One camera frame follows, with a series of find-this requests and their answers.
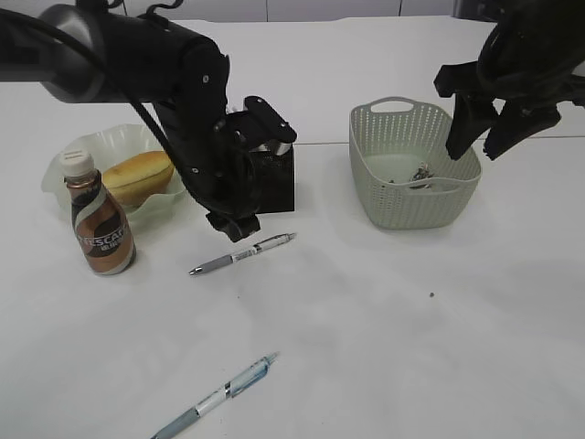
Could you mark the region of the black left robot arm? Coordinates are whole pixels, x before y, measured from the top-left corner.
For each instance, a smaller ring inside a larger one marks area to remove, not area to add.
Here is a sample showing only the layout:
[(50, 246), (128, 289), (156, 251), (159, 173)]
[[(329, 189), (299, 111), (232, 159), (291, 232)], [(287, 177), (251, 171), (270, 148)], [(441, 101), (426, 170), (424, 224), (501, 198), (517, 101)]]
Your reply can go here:
[(229, 112), (229, 57), (158, 10), (121, 16), (109, 1), (52, 5), (37, 17), (3, 9), (1, 79), (37, 82), (61, 102), (131, 105), (209, 223), (243, 240), (261, 227), (252, 152), (274, 139), (278, 116), (253, 95)]

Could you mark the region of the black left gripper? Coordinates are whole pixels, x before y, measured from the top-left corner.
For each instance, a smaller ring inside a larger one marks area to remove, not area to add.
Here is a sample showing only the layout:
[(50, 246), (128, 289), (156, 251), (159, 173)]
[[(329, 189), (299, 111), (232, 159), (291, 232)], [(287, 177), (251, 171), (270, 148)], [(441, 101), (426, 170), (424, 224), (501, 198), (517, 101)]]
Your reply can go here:
[(261, 229), (260, 185), (250, 153), (226, 136), (189, 136), (182, 142), (182, 182), (207, 210), (207, 221), (231, 242)]

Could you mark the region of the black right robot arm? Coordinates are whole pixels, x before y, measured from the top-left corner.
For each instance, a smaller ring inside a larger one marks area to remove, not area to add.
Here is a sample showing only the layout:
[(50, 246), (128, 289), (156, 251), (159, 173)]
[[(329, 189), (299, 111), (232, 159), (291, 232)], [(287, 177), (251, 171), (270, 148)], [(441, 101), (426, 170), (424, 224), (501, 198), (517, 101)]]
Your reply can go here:
[(556, 126), (558, 104), (584, 104), (584, 4), (505, 1), (478, 58), (440, 67), (434, 86), (453, 97), (448, 155), (460, 159), (481, 136), (495, 160)]

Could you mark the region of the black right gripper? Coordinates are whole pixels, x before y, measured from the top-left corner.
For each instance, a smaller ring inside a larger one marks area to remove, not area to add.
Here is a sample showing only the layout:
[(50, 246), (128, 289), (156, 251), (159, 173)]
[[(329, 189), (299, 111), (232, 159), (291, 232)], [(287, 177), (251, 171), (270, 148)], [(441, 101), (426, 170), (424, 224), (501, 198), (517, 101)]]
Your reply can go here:
[[(584, 105), (584, 56), (446, 64), (434, 86), (442, 98), (455, 99), (446, 142), (449, 157), (461, 159), (490, 130), (484, 154), (496, 160), (528, 137), (556, 126), (561, 103)], [(499, 116), (496, 100), (504, 103)]]

